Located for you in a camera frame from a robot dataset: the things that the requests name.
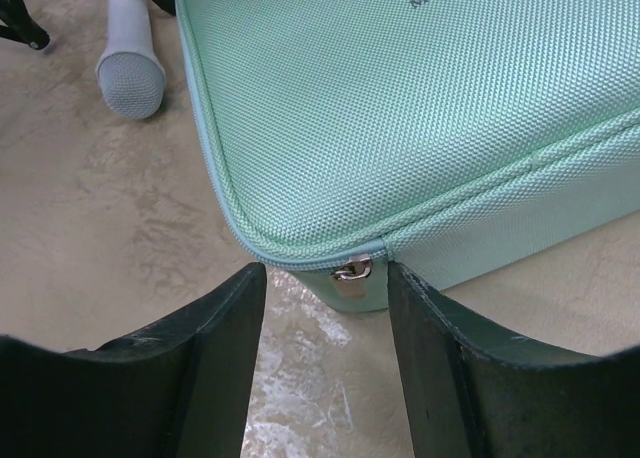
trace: gray microphone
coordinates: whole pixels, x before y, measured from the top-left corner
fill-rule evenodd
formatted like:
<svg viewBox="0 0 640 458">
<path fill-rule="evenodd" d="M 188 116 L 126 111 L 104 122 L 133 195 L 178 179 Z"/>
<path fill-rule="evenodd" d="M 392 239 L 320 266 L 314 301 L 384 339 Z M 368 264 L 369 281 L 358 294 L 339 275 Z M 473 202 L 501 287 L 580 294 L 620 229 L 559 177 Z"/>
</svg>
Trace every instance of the gray microphone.
<svg viewBox="0 0 640 458">
<path fill-rule="evenodd" d="M 147 0 L 109 0 L 107 47 L 96 75 L 116 113 L 142 120 L 158 111 L 167 79 L 153 52 Z"/>
</svg>

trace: mint green bag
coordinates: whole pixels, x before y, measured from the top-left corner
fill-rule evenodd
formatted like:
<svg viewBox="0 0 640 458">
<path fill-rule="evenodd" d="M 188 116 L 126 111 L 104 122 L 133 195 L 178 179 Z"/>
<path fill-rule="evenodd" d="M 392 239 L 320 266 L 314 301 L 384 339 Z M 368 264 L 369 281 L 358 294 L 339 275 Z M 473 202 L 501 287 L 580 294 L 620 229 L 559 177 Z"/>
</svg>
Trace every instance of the mint green bag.
<svg viewBox="0 0 640 458">
<path fill-rule="evenodd" d="M 177 0 L 211 180 L 260 261 L 382 309 L 640 209 L 640 0 Z"/>
</svg>

